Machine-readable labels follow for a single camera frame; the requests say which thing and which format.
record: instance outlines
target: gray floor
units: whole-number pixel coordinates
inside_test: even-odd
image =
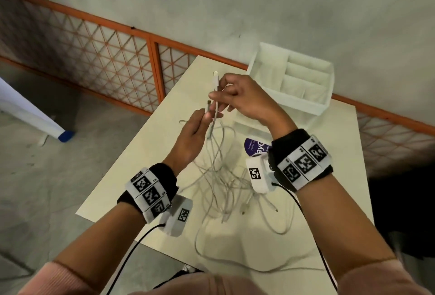
[[[92,225],[75,212],[147,117],[4,63],[0,77],[76,131],[68,143],[49,137],[38,147],[40,131],[0,113],[0,252],[37,270]],[[113,294],[151,289],[182,265],[139,246]],[[0,279],[22,274],[0,257]],[[0,293],[16,294],[27,280],[0,281]]]

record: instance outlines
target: white table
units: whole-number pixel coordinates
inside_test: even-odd
[[[226,72],[244,72],[198,56],[85,200],[77,211],[78,215],[97,221],[116,204],[117,198],[124,191],[124,184],[132,175],[142,167],[151,166],[166,157],[181,129],[178,120],[188,119],[194,109],[204,107],[214,71],[220,75]],[[224,124],[233,124],[232,115],[233,113],[225,114]],[[310,132],[331,153],[334,175],[370,220],[373,220],[354,106],[332,100],[322,121]],[[243,149],[245,138],[242,135],[236,137],[233,148],[238,153],[231,155],[234,171],[239,175],[247,157]],[[199,175],[199,170],[191,163],[179,175],[177,184],[180,188],[186,187]],[[207,186],[204,181],[199,183],[199,186]],[[193,210],[183,234],[175,238],[155,230],[144,239],[144,245],[198,268],[205,267],[215,273],[252,278],[269,294],[335,294],[326,271],[297,269],[260,274],[199,257],[193,248],[193,240],[205,211],[201,204],[202,194],[196,189],[194,186],[183,192],[184,196],[193,199]],[[247,214],[241,215],[237,209],[226,223],[221,223],[220,220],[210,221],[199,238],[200,251],[216,258],[237,260],[260,270],[281,265],[289,257],[310,253],[309,257],[297,261],[291,267],[323,268],[312,234],[297,207],[293,210],[292,199],[281,189],[269,193],[268,198],[279,209],[279,212],[275,212],[263,205],[268,220],[276,229],[283,230],[294,211],[293,224],[286,235],[274,234],[266,227],[258,204],[252,200]],[[138,238],[157,224],[158,220],[157,218],[151,225],[144,227]]]

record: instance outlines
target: white organizer tray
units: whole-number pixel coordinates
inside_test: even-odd
[[[334,66],[328,61],[261,42],[247,74],[277,103],[298,111],[321,115],[331,101]]]

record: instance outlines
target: pink sleeve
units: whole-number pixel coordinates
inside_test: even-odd
[[[338,283],[340,295],[431,295],[417,285],[398,260],[356,268],[346,273]]]
[[[42,269],[18,292],[18,295],[97,295],[78,276],[54,262]]]

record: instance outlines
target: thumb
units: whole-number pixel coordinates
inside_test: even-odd
[[[208,126],[210,125],[212,119],[213,118],[211,117],[210,113],[205,113],[201,119],[201,123],[199,124],[198,130],[196,131],[196,135],[198,135],[201,138],[205,138],[205,135],[207,134]]]
[[[227,105],[234,105],[234,96],[225,91],[213,91],[208,94],[209,98]]]

